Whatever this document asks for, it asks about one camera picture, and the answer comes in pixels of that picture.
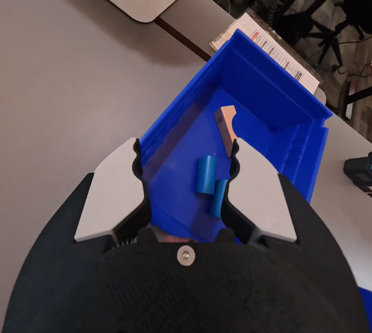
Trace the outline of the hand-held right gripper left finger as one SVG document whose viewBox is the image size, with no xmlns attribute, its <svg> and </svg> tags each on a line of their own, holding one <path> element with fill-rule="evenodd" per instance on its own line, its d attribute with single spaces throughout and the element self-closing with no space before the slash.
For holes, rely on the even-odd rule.
<svg viewBox="0 0 372 333">
<path fill-rule="evenodd" d="M 151 221 L 140 140 L 132 137 L 95 169 L 74 240 L 109 236 L 116 246 L 133 243 Z"/>
</svg>

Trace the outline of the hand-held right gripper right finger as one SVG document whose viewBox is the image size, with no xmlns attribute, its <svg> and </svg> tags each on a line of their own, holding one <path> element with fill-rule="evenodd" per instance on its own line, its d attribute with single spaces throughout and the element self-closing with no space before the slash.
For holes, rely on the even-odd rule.
<svg viewBox="0 0 372 333">
<path fill-rule="evenodd" d="M 221 219 L 243 244 L 262 236 L 291 243 L 297 240 L 279 173 L 242 138 L 233 142 Z"/>
</svg>

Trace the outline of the blue wooden cylinder block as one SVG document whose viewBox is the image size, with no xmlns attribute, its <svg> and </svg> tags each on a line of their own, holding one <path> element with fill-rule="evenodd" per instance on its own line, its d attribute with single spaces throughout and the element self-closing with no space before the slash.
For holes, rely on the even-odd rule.
<svg viewBox="0 0 372 333">
<path fill-rule="evenodd" d="M 212 204 L 210 208 L 210 215 L 214 218 L 221 219 L 221 208 L 224 199 L 226 184 L 228 179 L 218 179 L 215 182 L 215 189 L 212 199 Z"/>
<path fill-rule="evenodd" d="M 196 192 L 214 195 L 217 159 L 212 155 L 203 155 L 199 159 L 196 177 Z"/>
</svg>

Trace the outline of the blue plastic storage bin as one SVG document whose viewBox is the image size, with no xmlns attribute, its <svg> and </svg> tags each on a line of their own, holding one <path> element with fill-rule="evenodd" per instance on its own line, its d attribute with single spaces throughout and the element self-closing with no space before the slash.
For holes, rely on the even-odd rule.
<svg viewBox="0 0 372 333">
<path fill-rule="evenodd" d="M 214 113 L 234 105 L 236 135 L 260 152 L 311 202 L 332 112 L 240 31 L 202 67 L 140 139 L 151 223 L 177 237 L 214 241 L 224 226 L 196 192 L 199 159 L 217 159 L 230 178 Z"/>
<path fill-rule="evenodd" d="M 363 307 L 368 321 L 368 326 L 370 332 L 372 332 L 372 292 L 361 287 L 359 287 L 359 290 L 362 297 Z"/>
</svg>

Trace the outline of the tan wooden arch block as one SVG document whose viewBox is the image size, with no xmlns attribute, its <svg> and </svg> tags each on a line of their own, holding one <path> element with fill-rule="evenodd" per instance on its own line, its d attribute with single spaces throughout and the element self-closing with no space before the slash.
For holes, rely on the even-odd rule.
<svg viewBox="0 0 372 333">
<path fill-rule="evenodd" d="M 236 114 L 237 112 L 234 105 L 220 107 L 214 113 L 214 118 L 220 132 L 227 157 L 229 158 L 231 157 L 233 143 L 237 139 L 237 135 L 232 125 L 233 118 Z"/>
</svg>

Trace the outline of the white card with red stripe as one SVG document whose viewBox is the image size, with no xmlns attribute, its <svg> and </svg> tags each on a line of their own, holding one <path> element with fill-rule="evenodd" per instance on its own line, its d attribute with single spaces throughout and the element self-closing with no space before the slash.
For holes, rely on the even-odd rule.
<svg viewBox="0 0 372 333">
<path fill-rule="evenodd" d="M 236 30 L 244 33 L 311 94 L 315 95 L 322 82 L 321 76 L 252 9 L 247 9 L 226 31 L 212 40 L 210 46 L 218 51 Z"/>
</svg>

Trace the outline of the black tripod stand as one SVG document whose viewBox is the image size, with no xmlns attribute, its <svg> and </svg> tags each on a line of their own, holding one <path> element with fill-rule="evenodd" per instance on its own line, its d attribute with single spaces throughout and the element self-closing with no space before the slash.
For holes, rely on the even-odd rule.
<svg viewBox="0 0 372 333">
<path fill-rule="evenodd" d="M 354 27 L 359 34 L 360 42 L 367 40 L 364 33 L 371 35 L 371 0 L 342 0 L 341 7 L 345 19 L 330 29 L 313 19 L 313 14 L 326 3 L 327 0 L 314 0 L 309 7 L 301 12 L 286 14 L 296 0 L 272 0 L 267 12 L 266 22 L 273 30 L 290 45 L 295 45 L 302 38 L 320 39 L 319 47 L 322 54 L 315 68 L 320 68 L 322 61 L 331 48 L 337 59 L 329 71 L 334 73 L 343 67 L 340 45 L 351 42 L 339 42 L 338 35 L 348 26 Z"/>
</svg>

